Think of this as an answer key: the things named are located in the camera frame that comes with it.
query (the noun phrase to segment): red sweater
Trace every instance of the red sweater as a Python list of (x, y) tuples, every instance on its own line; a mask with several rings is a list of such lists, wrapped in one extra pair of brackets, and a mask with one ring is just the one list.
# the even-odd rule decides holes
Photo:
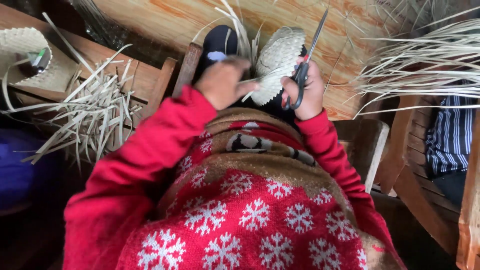
[[(129, 235), (147, 222), (147, 214), (155, 208), (145, 185), (161, 182), (162, 171), (186, 155), (216, 114), (199, 92), (184, 87), (179, 98), (167, 98), (120, 149), (97, 162), (86, 190), (74, 195), (65, 209), (64, 269), (116, 267)], [(326, 111), (297, 125), (306, 150), (347, 195), (358, 227), (398, 259), (385, 221), (349, 164)]]

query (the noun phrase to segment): right hand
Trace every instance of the right hand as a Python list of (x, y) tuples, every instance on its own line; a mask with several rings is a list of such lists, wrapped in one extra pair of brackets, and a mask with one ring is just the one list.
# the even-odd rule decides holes
[(194, 87), (216, 110), (226, 109), (258, 88), (257, 82), (238, 83), (250, 65), (247, 59), (227, 57), (207, 68)]
[[(303, 61), (303, 57), (297, 60), (297, 64)], [(324, 99), (324, 82), (320, 76), (320, 69), (315, 61), (310, 60), (308, 62), (309, 68), (307, 73), (307, 81), (305, 82), (303, 100), (300, 107), (295, 110), (295, 115), (301, 121), (311, 119), (319, 115), (323, 110)], [(289, 77), (282, 77), (280, 82), (282, 83), (285, 91), (282, 94), (282, 99), (287, 102), (287, 98), (290, 96), (290, 103), (295, 104), (299, 94), (299, 88), (297, 83)]]

